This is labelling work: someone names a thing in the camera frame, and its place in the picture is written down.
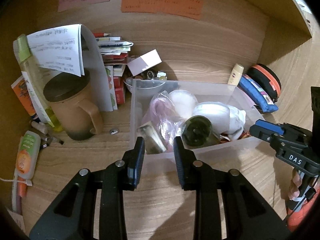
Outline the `person right hand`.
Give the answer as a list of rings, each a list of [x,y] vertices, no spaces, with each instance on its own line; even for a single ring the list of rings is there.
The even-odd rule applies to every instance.
[[[310,186],[312,186],[314,183],[314,189],[316,190],[316,197],[319,196],[319,180],[316,181],[316,178],[313,178],[313,180],[310,181]],[[289,191],[287,193],[287,199],[293,200],[294,198],[297,198],[300,194],[299,187],[302,184],[302,178],[298,174],[298,170],[295,168],[292,170],[292,178],[289,185]]]

